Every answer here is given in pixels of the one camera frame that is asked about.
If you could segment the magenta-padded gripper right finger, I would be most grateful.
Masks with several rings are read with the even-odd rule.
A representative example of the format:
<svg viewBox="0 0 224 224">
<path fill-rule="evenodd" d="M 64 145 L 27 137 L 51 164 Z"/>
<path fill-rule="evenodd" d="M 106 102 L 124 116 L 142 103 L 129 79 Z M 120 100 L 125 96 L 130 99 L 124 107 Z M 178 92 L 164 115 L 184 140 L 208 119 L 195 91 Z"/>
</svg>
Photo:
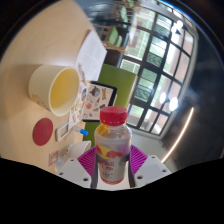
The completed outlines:
<svg viewBox="0 0 224 224">
<path fill-rule="evenodd" d="M 156 155 L 147 155 L 136 146 L 131 146 L 128 164 L 131 188 L 143 187 L 170 174 L 169 169 Z"/>
</svg>

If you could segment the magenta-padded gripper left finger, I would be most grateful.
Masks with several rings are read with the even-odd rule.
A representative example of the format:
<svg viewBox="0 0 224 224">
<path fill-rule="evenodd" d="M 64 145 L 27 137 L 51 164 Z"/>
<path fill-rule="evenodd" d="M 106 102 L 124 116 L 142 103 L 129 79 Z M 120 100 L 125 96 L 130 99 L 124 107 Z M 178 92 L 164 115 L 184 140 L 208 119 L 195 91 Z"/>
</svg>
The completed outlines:
<svg viewBox="0 0 224 224">
<path fill-rule="evenodd" d="M 88 149 L 78 158 L 70 157 L 56 172 L 56 175 L 84 188 L 96 189 L 98 165 L 96 148 Z"/>
</svg>

